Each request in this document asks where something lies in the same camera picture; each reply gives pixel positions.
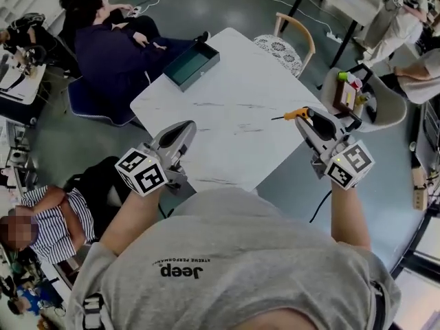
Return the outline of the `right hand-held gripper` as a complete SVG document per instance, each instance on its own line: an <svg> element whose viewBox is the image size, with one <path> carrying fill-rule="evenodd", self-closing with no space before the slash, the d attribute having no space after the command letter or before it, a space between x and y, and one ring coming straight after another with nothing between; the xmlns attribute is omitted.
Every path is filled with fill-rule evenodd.
<svg viewBox="0 0 440 330"><path fill-rule="evenodd" d="M313 150L312 168L319 179L327 176L341 188L353 188L374 165L365 144L346 134L340 119L322 109L309 107L308 120L297 117L296 126Z"/></svg>

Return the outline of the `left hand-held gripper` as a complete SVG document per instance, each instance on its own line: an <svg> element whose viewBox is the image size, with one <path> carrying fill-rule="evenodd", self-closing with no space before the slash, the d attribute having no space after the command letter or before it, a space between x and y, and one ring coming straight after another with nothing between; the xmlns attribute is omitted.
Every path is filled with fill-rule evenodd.
<svg viewBox="0 0 440 330"><path fill-rule="evenodd" d="M145 197L153 191L167 186L171 191L179 190L187 176L180 164L197 132L192 120L175 123L154 138L153 148L141 143L129 149L115 164L123 182L135 193Z"/></svg>

